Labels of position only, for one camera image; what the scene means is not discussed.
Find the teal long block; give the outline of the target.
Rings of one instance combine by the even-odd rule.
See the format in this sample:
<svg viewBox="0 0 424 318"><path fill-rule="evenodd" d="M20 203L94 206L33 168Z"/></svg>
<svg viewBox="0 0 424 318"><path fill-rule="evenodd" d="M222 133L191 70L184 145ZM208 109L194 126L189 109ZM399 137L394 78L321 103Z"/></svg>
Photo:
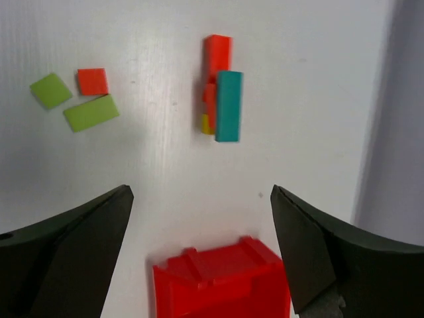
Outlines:
<svg viewBox="0 0 424 318"><path fill-rule="evenodd" d="M238 142L242 107L243 73L220 71L217 76L217 118L215 140Z"/></svg>

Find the red plastic tray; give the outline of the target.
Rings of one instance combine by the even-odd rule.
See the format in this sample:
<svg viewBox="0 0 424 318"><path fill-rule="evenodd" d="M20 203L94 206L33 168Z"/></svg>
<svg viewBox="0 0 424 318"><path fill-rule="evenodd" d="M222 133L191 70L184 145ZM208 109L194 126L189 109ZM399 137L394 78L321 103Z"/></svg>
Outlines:
<svg viewBox="0 0 424 318"><path fill-rule="evenodd" d="M157 317L290 316L282 259L257 238L187 248L152 269Z"/></svg>

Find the red long block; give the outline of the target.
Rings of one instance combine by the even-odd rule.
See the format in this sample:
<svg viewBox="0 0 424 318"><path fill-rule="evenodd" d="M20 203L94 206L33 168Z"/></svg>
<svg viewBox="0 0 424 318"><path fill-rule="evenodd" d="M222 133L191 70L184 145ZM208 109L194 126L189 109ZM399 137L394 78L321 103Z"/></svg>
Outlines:
<svg viewBox="0 0 424 318"><path fill-rule="evenodd" d="M211 34L205 38L207 83L215 83L218 72L231 69L232 44L229 36Z"/></svg>

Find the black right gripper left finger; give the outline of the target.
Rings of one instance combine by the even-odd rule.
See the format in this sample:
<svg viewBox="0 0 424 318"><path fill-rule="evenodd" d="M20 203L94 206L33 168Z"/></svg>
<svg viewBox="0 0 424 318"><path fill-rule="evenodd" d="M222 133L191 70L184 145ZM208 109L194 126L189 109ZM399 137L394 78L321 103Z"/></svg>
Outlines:
<svg viewBox="0 0 424 318"><path fill-rule="evenodd" d="M120 185L1 234L1 316L100 317L133 200Z"/></svg>

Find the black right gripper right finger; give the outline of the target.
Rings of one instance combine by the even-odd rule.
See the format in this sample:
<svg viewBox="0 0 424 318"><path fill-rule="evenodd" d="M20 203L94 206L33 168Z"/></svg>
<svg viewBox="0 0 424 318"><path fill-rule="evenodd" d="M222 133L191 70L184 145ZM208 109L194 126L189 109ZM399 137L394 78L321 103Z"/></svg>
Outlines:
<svg viewBox="0 0 424 318"><path fill-rule="evenodd" d="M422 246L359 229L278 185L270 199L298 316L423 316Z"/></svg>

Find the light green small block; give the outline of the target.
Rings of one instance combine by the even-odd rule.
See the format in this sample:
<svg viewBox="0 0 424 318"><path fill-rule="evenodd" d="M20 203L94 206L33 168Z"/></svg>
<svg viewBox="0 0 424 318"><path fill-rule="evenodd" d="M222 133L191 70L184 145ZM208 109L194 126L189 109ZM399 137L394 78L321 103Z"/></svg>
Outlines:
<svg viewBox="0 0 424 318"><path fill-rule="evenodd" d="M32 83L30 90L47 110L53 109L72 98L72 92L55 73L48 74Z"/></svg>

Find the red wide block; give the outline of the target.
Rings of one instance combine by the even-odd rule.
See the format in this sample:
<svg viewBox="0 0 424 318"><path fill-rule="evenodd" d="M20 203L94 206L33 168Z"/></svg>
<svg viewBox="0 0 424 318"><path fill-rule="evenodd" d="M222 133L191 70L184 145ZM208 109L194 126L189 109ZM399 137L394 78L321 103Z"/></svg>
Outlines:
<svg viewBox="0 0 424 318"><path fill-rule="evenodd" d="M215 83L207 83L203 90L203 102L206 104L206 111L210 117L216 113L217 86Z"/></svg>

